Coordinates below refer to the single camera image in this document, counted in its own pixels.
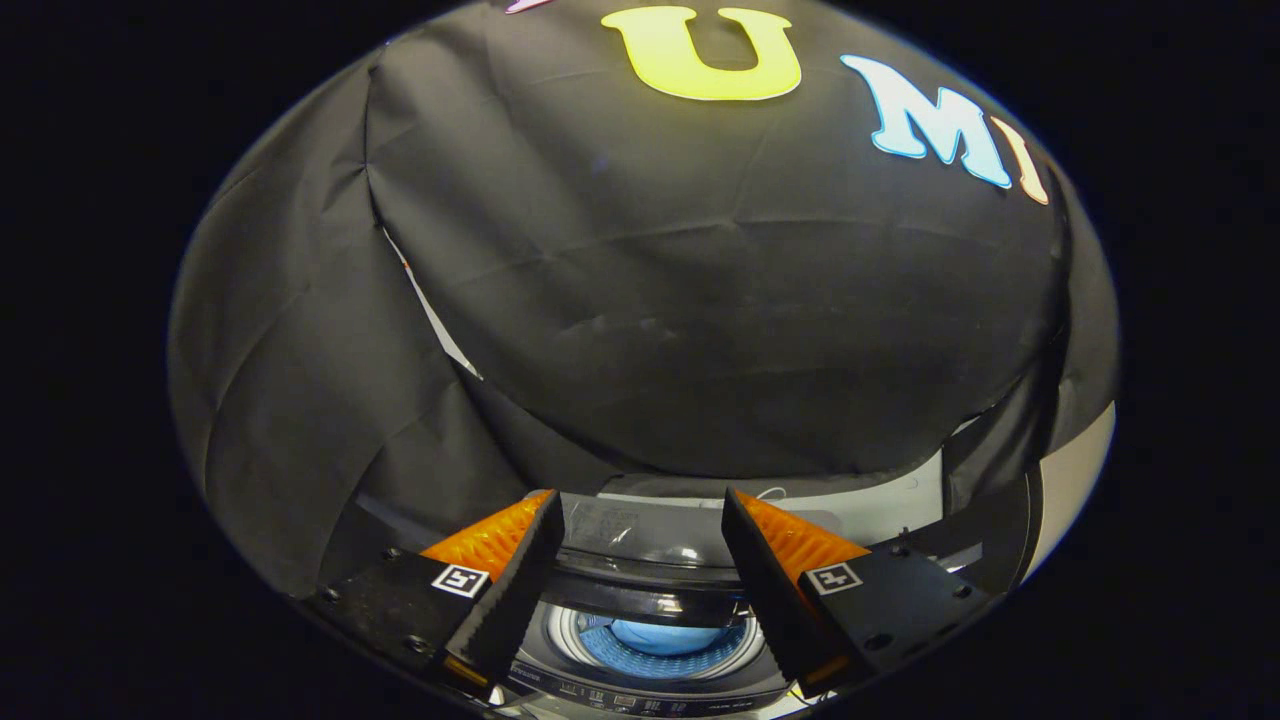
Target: yellow letter u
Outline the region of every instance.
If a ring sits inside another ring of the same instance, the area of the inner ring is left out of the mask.
[[[645,85],[691,100],[764,100],[786,95],[800,85],[796,60],[778,15],[741,8],[723,8],[721,17],[736,20],[755,47],[756,64],[749,70],[709,68],[694,50],[686,23],[698,17],[689,8],[634,8],[605,15],[604,27],[622,33],[631,68]]]

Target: orange soft gripper pad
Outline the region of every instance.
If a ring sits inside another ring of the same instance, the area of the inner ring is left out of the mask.
[[[538,509],[550,495],[552,491],[547,491],[499,510],[424,550],[422,555],[440,562],[484,570],[490,579],[497,580],[507,569],[507,562],[511,562]]]
[[[769,543],[774,557],[786,571],[787,579],[800,589],[800,575],[805,570],[844,562],[854,557],[869,555],[870,551],[856,546],[831,530],[819,528],[808,520],[796,518],[786,510],[780,510],[763,500],[733,491],[742,501],[742,507],[760,528],[760,534]]]

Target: wrinkled fabric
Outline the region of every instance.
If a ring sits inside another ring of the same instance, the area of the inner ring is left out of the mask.
[[[1106,407],[1115,297],[1070,183],[1043,206],[932,150],[878,150],[838,56],[965,95],[1047,179],[1033,135],[872,26],[744,1],[791,20],[794,92],[654,91],[600,26],[613,0],[481,3],[334,76],[232,170],[178,278],[169,383],[195,480],[269,583],[307,593],[332,546],[406,537],[371,530],[357,492],[438,539],[626,473],[891,477],[1060,336],[1043,442]],[[682,4],[704,61],[754,65],[718,5]],[[483,380],[442,350],[388,237]]]

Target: light blue letter m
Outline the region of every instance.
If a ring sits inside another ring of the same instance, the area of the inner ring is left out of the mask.
[[[911,132],[911,120],[915,120],[943,163],[950,165],[955,160],[964,136],[965,152],[960,158],[964,169],[995,186],[1012,187],[991,132],[982,122],[982,108],[972,100],[940,87],[934,105],[911,81],[883,63],[858,55],[841,55],[840,61],[861,73],[876,99],[881,114],[881,129],[872,133],[876,147],[895,155],[924,158],[924,143]]]

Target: black background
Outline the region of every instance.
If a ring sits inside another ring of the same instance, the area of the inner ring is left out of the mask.
[[[1092,0],[855,8],[1000,99],[1065,165],[1116,274],[1125,368],[1100,489],[1039,574],[978,629],[824,716],[1274,712],[1263,610],[1280,593],[1262,501],[1274,383],[1247,366],[1275,327],[1265,258],[1280,233],[1260,220],[1274,202],[1263,113],[1275,59],[1263,49],[1275,44],[1263,38],[1276,13]],[[6,193],[20,225],[6,233],[6,284],[24,311],[13,337],[29,337],[14,342],[13,379],[35,401],[9,480],[19,533],[5,582],[19,600],[6,634],[35,642],[5,650],[4,716],[449,712],[333,643],[247,569],[189,483],[164,395],[172,282],[218,183],[307,91],[439,9],[3,10],[6,46],[19,50],[9,91],[29,95],[4,110],[20,186]],[[42,318],[27,325],[27,310]]]

